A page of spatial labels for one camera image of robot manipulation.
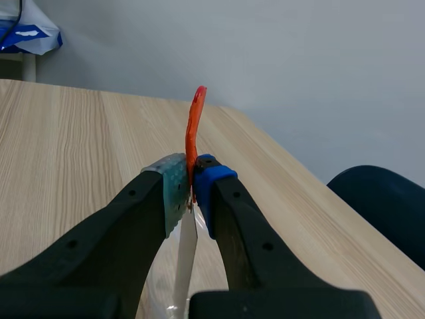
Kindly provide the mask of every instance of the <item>clear plastic bag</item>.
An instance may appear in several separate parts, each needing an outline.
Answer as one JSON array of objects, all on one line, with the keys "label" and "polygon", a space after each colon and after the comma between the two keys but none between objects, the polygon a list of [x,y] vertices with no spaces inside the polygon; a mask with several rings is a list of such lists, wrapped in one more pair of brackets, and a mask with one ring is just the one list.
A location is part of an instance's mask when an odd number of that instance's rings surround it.
[{"label": "clear plastic bag", "polygon": [[[195,206],[198,243],[195,253],[189,298],[204,290],[227,290],[227,279],[217,243],[212,240],[199,208]],[[145,292],[147,298],[143,305],[144,318],[173,318],[173,291],[179,249],[180,222],[164,241],[147,275]]]}]

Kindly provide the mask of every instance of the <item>orange plastic piece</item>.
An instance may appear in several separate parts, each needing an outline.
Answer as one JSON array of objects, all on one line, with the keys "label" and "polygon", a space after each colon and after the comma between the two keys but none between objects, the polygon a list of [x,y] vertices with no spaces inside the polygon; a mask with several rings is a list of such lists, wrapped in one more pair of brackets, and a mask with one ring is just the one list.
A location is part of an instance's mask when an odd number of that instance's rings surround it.
[{"label": "orange plastic piece", "polygon": [[[204,107],[207,88],[205,86],[198,87],[195,97],[193,98],[191,110],[189,111],[189,121],[186,129],[186,162],[187,172],[189,174],[189,185],[193,185],[193,169],[198,157],[197,151],[197,132],[199,120],[201,119],[202,109]],[[193,191],[193,202],[196,203],[195,192]]]}]

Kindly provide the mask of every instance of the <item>wood grain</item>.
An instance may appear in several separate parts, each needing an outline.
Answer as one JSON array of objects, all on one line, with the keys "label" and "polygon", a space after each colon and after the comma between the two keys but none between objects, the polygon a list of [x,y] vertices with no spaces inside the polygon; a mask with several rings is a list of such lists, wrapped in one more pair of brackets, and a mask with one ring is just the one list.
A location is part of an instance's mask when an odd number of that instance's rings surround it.
[{"label": "wood grain", "polygon": [[[103,207],[144,166],[182,152],[188,111],[187,102],[0,80],[0,272]],[[238,172],[315,274],[366,290],[383,318],[425,317],[425,273],[246,116],[205,106],[198,149]],[[174,244],[167,241],[158,254],[166,262],[143,292],[140,318],[155,316],[153,291],[166,299],[161,291],[172,281]],[[191,292],[226,286],[207,236],[194,272]]]}]

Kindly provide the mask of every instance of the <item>gray wall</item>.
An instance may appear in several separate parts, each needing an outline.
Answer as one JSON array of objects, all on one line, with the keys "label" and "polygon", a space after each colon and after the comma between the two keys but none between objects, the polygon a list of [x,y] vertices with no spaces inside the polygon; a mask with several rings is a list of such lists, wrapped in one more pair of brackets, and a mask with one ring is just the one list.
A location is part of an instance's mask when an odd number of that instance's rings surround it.
[{"label": "gray wall", "polygon": [[327,182],[359,164],[425,185],[423,0],[38,0],[64,46],[39,82],[245,111]]}]

